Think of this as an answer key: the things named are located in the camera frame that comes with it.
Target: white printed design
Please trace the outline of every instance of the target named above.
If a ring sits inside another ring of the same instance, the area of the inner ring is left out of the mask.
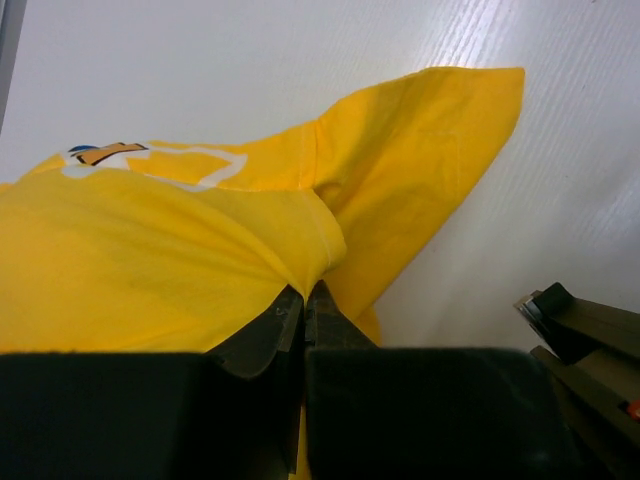
[[[173,155],[181,155],[185,153],[200,153],[220,158],[229,163],[229,165],[213,172],[202,178],[197,185],[187,185],[176,182],[169,178],[147,175],[158,180],[165,181],[172,185],[180,186],[189,191],[201,191],[208,188],[216,187],[223,180],[227,180],[242,171],[247,163],[248,155],[246,153],[231,153],[217,148],[206,147],[188,147],[188,148],[170,148],[157,147],[150,144],[124,144],[117,143],[103,148],[87,148],[80,151],[63,152],[60,155],[68,167],[63,172],[72,178],[84,178],[92,173],[99,171],[101,168],[116,168],[121,170],[131,170],[127,159],[149,160],[153,152],[164,152]]]

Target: yellow t-shirt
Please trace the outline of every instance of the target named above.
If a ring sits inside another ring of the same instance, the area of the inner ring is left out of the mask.
[[[473,188],[520,69],[427,69],[245,145],[54,155],[0,188],[0,352],[206,351],[287,284],[372,304]]]

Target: cloth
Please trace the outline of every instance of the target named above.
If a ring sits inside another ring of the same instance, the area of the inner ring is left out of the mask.
[[[79,146],[0,187],[0,352],[206,351],[287,285],[372,305],[519,115],[521,69],[427,69],[240,146]]]

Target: yellow fabric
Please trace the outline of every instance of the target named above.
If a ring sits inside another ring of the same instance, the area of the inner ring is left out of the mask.
[[[0,188],[0,351],[208,350],[291,284],[372,305],[473,188],[520,69],[434,68],[240,146],[118,143]]]

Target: white surface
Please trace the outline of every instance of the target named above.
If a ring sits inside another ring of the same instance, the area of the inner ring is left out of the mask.
[[[640,2],[29,0],[0,180],[60,148],[235,143],[429,65],[527,68],[516,133],[379,302],[392,344],[532,346],[560,280],[640,311]]]

